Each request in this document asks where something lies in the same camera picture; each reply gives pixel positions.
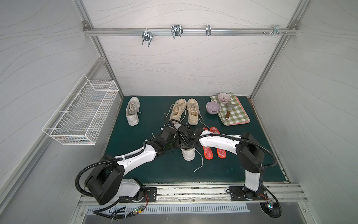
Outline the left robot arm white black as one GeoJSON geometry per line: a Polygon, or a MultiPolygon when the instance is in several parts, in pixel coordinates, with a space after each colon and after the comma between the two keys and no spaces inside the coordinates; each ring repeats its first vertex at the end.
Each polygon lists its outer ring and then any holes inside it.
{"type": "Polygon", "coordinates": [[[134,178],[124,179],[129,172],[137,167],[155,160],[176,145],[176,131],[172,127],[165,127],[162,132],[149,141],[144,142],[142,148],[122,156],[104,156],[89,174],[84,184],[91,197],[99,205],[105,205],[116,195],[142,201],[145,186],[134,178]]]}

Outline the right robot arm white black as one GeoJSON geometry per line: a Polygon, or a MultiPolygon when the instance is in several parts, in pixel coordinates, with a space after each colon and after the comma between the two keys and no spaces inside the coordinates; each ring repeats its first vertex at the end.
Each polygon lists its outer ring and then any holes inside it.
{"type": "Polygon", "coordinates": [[[262,181],[263,159],[267,149],[258,144],[255,139],[249,136],[214,133],[203,128],[193,131],[180,124],[174,126],[177,129],[180,149],[186,161],[193,160],[196,151],[203,147],[215,147],[235,154],[245,169],[243,190],[247,193],[259,191],[262,181]]]}

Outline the beige sneaker with red insole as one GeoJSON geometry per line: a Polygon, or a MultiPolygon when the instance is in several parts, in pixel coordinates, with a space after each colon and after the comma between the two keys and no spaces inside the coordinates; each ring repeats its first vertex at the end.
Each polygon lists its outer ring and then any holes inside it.
{"type": "Polygon", "coordinates": [[[188,111],[188,124],[191,126],[196,126],[201,123],[204,127],[209,129],[209,126],[204,123],[204,119],[201,115],[199,104],[195,99],[189,99],[187,101],[187,111],[188,111]]]}

